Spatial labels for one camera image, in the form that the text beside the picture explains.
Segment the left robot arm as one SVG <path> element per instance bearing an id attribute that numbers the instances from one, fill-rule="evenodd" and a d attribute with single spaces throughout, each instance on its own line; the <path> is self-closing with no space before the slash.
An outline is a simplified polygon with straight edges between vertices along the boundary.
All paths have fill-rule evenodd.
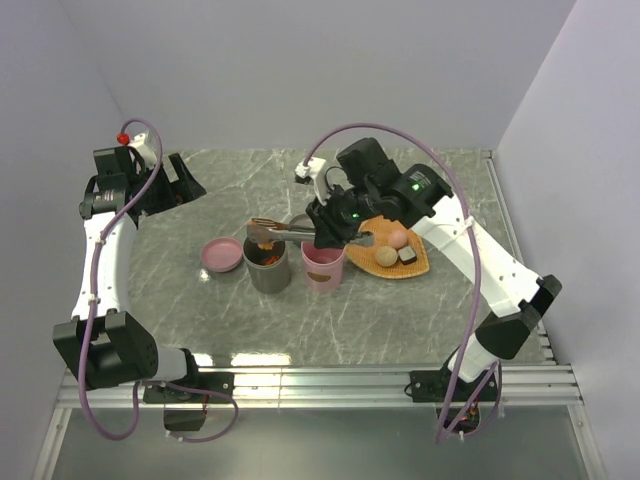
<path id="1" fill-rule="evenodd" d="M 164 348 L 134 318 L 128 297 L 131 251 L 143 216 L 205 195 L 182 157 L 169 161 L 177 175 L 154 171 L 141 148 L 118 146 L 93 153 L 97 173 L 79 205 L 86 237 L 83 279 L 70 321 L 53 329 L 53 344 L 86 390 L 134 381 L 167 381 L 180 402 L 196 399 L 203 379 L 186 349 Z"/>

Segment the rice and seaweed sushi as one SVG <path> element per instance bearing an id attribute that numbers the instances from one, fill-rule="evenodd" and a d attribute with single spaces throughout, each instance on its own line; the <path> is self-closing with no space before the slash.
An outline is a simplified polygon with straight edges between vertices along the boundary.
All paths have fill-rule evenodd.
<path id="1" fill-rule="evenodd" d="M 417 253 L 410 246 L 407 245 L 397 251 L 398 259 L 403 265 L 410 265 L 417 261 Z"/>

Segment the white steamed bun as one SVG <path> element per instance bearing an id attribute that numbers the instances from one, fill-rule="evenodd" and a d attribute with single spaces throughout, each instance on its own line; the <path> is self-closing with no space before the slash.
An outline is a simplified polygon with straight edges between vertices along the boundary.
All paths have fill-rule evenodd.
<path id="1" fill-rule="evenodd" d="M 390 246 L 380 246 L 375 252 L 375 261 L 383 268 L 394 266 L 398 261 L 397 250 Z"/>

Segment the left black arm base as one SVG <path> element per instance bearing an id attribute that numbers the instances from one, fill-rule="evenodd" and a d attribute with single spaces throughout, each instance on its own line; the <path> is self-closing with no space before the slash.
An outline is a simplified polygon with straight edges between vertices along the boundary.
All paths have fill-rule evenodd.
<path id="1" fill-rule="evenodd" d="M 163 422 L 169 432 L 199 432 L 214 405 L 229 405 L 234 395 L 235 375 L 230 372 L 199 372 L 194 378 L 176 380 L 173 387 L 159 382 L 143 389 L 143 404 L 163 407 Z"/>

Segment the pink egg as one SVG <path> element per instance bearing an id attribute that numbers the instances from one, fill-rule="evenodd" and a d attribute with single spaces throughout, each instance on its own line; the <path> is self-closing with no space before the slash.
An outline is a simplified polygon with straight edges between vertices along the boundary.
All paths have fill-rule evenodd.
<path id="1" fill-rule="evenodd" d="M 405 230 L 396 229 L 391 232 L 388 238 L 388 245 L 395 249 L 400 250 L 406 247 L 408 244 L 408 234 Z"/>

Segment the metal food tongs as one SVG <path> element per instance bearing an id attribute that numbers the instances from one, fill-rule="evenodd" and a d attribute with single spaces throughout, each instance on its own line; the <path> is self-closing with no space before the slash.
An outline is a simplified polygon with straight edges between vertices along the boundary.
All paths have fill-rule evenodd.
<path id="1" fill-rule="evenodd" d="M 246 235 L 255 244 L 267 244 L 278 241 L 310 242 L 317 248 L 344 248 L 349 244 L 373 247 L 374 234 L 359 232 L 347 239 L 331 233 L 317 233 L 314 227 L 291 225 L 265 218 L 252 218 L 246 226 Z"/>

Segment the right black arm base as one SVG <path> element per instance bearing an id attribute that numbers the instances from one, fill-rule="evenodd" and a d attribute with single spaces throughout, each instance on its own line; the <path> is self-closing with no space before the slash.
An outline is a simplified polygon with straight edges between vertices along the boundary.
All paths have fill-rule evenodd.
<path id="1" fill-rule="evenodd" d="M 458 435 L 461 438 L 480 432 L 497 415 L 502 399 L 503 371 L 497 364 L 484 370 L 478 379 L 467 383 L 455 379 L 446 368 L 413 370 L 404 394 L 413 403 L 434 403 L 438 421 L 442 422 L 440 436 Z"/>

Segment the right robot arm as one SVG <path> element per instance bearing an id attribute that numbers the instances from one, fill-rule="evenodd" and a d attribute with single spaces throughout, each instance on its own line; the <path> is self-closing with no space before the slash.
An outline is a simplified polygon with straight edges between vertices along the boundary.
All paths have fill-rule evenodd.
<path id="1" fill-rule="evenodd" d="M 355 241 L 361 224 L 382 216 L 430 243 L 474 284 L 474 299 L 490 308 L 485 320 L 462 340 L 441 376 L 455 400 L 473 392 L 477 379 L 500 360 L 516 356 L 559 295 L 562 284 L 541 276 L 504 249 L 469 213 L 451 184 L 425 164 L 400 170 L 374 138 L 363 138 L 336 157 L 349 188 L 330 186 L 329 164 L 302 160 L 295 179 L 314 187 L 306 213 L 318 248 Z"/>

